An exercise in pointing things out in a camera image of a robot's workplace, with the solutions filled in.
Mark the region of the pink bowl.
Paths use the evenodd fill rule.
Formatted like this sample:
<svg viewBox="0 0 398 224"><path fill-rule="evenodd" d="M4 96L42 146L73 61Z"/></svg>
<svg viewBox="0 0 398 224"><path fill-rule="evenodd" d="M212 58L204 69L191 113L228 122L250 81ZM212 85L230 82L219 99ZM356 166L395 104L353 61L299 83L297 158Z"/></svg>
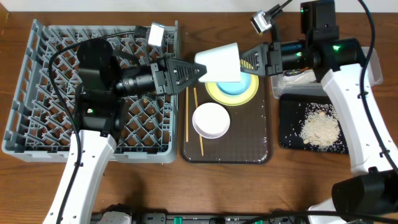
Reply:
<svg viewBox="0 0 398 224"><path fill-rule="evenodd" d="M200 120L198 123L202 130L201 135L206 139L222 137L226 134L231 124L229 113L223 106L217 103L204 103L196 109L196 113L193 112L193 115L197 115L197 118ZM196 131L193 116L192 124Z"/></svg>

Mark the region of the light blue bowl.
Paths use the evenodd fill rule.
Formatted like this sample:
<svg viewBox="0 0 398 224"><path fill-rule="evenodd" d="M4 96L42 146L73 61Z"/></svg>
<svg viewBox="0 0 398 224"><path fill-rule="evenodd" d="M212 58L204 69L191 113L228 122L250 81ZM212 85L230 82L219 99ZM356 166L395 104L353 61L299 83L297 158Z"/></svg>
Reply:
<svg viewBox="0 0 398 224"><path fill-rule="evenodd" d="M217 82L216 86L224 94L236 96L243 94L251 85L251 75L241 72L239 82Z"/></svg>

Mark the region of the wooden chopstick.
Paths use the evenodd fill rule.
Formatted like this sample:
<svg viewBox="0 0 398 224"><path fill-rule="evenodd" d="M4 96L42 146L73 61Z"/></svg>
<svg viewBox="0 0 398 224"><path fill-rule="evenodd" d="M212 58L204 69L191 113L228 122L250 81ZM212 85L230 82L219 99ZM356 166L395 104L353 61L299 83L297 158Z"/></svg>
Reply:
<svg viewBox="0 0 398 224"><path fill-rule="evenodd" d="M189 142L189 87L186 87L185 92L185 142Z"/></svg>
<svg viewBox="0 0 398 224"><path fill-rule="evenodd" d="M193 88L193 94L194 94L194 100L195 100L195 111L194 113L196 113L196 109L198 109L199 104L198 104L198 95L197 95L197 88L194 87ZM193 119L195 120L195 127L196 127L196 131L199 134L199 141L200 141L200 150L201 150L201 156L204 156L204 148L203 148L203 136L201 135L202 130L200 129L200 125L199 125L199 119L197 118L197 115L193 115Z"/></svg>

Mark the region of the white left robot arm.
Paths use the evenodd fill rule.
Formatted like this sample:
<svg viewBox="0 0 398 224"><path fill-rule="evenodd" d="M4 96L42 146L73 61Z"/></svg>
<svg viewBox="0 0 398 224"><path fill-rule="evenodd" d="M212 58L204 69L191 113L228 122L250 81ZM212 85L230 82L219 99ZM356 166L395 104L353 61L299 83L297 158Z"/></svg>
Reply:
<svg viewBox="0 0 398 224"><path fill-rule="evenodd" d="M207 72L206 66L170 57L143 66L105 38L69 46L77 50L75 105L65 113L74 133L45 223L89 223L104 170L128 119L127 96L177 95Z"/></svg>

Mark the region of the yellow plate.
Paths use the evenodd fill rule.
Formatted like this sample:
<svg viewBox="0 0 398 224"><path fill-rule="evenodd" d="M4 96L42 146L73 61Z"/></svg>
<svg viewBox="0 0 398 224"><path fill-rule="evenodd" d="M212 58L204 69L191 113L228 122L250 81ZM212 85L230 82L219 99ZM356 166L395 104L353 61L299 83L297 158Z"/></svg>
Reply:
<svg viewBox="0 0 398 224"><path fill-rule="evenodd" d="M226 106L240 106L250 101L257 93L259 79L256 75L251 75L250 87L241 95L231 96L221 92L216 86L217 82L205 83L205 88L210 97L218 103Z"/></svg>

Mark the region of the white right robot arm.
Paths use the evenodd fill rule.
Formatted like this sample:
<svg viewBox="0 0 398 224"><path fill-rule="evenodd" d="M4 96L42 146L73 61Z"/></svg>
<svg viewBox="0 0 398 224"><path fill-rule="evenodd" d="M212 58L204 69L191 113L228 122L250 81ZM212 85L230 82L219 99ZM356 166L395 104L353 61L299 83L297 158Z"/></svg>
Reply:
<svg viewBox="0 0 398 224"><path fill-rule="evenodd" d="M353 177L335 184L331 198L310 207L309 223L368 221L397 212L397 146L374 99L365 54L356 39L267 42L243 53L245 72L271 76L309 68L335 107Z"/></svg>

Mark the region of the white napkin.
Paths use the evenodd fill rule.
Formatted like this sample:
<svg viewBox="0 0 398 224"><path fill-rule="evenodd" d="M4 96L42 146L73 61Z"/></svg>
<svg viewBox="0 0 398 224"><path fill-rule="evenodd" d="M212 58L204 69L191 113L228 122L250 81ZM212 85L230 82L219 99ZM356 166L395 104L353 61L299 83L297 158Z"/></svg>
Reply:
<svg viewBox="0 0 398 224"><path fill-rule="evenodd" d="M286 85L309 84L316 82L315 74L312 70L306 70L302 73L291 76L284 75L282 80Z"/></svg>

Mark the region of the white cup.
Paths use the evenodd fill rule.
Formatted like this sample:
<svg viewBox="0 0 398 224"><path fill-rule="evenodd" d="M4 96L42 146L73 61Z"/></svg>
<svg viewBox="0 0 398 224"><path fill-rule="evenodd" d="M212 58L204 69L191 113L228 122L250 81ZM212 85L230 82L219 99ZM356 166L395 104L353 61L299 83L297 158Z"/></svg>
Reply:
<svg viewBox="0 0 398 224"><path fill-rule="evenodd" d="M236 42L195 54L195 63L205 65L207 70L198 79L199 82L241 81L239 49Z"/></svg>

